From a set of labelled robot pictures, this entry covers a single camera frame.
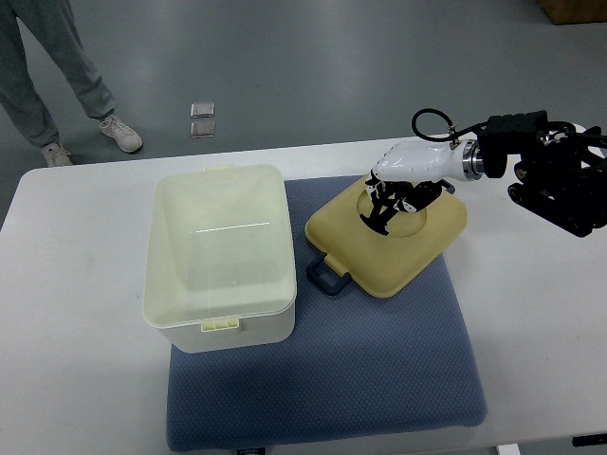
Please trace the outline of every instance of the robotic arm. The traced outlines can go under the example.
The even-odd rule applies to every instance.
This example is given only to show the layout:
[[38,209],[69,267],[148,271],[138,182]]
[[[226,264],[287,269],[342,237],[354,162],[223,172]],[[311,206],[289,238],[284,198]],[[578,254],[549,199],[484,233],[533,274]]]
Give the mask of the robotic arm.
[[[416,123],[423,114],[443,118],[449,135],[420,133]],[[599,127],[577,133],[573,124],[548,121],[539,111],[493,116],[457,132],[451,119],[435,109],[418,111],[412,126],[425,141],[396,144],[365,181],[373,209],[360,218],[372,230],[387,235],[387,223],[398,212],[420,211],[443,189],[453,192],[445,178],[501,178],[508,155],[521,158],[514,167],[521,183],[508,187],[515,203],[579,237],[607,224],[607,158],[588,148],[607,148]],[[460,140],[466,133],[476,140]]]

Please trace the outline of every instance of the container lid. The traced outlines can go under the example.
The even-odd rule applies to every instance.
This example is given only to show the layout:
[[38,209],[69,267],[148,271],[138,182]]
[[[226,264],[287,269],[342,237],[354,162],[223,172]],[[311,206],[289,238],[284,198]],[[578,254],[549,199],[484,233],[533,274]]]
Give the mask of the container lid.
[[464,230],[466,207],[443,191],[419,213],[400,213],[388,224],[388,236],[368,228],[360,211],[371,202],[362,177],[315,212],[305,235],[324,262],[352,279],[374,297],[388,298],[431,263]]
[[157,184],[143,303],[150,325],[271,316],[295,294],[285,182],[276,168],[208,168]]

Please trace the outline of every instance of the person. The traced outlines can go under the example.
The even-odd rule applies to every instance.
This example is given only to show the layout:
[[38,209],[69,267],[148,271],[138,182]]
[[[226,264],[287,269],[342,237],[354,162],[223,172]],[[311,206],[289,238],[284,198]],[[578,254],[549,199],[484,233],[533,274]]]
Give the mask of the person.
[[0,0],[0,104],[22,136],[42,150],[48,166],[73,163],[29,76],[17,18],[62,70],[86,115],[100,121],[101,132],[127,154],[136,152],[141,137],[116,115],[112,93],[84,54],[69,0]]

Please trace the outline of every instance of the gray floor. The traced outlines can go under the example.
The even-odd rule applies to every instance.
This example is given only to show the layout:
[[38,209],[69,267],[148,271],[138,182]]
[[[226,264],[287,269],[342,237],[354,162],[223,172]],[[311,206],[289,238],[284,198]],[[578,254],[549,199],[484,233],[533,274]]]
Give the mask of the gray floor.
[[[423,107],[460,127],[546,109],[550,119],[607,128],[607,24],[555,27],[534,0],[74,0],[73,8],[118,113],[144,140],[126,155],[103,136],[24,29],[31,77],[76,164],[406,137]],[[216,103],[214,138],[189,139],[199,100]],[[443,132],[440,123],[422,127]],[[1,222],[21,176],[45,162],[2,110],[0,133]],[[607,449],[564,440],[522,453]]]

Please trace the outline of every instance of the black cable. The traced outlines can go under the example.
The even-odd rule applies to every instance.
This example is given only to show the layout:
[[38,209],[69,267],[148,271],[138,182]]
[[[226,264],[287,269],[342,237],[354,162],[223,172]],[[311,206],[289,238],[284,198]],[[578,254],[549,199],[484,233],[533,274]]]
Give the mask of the black cable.
[[431,107],[417,111],[411,120],[411,127],[413,128],[414,133],[417,137],[428,140],[430,142],[449,142],[451,140],[457,139],[457,138],[465,135],[466,133],[470,133],[470,132],[476,133],[481,128],[487,126],[487,122],[484,121],[482,123],[477,123],[475,125],[472,125],[462,131],[456,131],[450,136],[445,136],[445,137],[426,136],[417,129],[417,119],[423,114],[435,114],[436,116],[439,116],[440,118],[445,120],[449,127],[453,126],[453,121],[444,112],[439,111],[438,109],[432,109]]

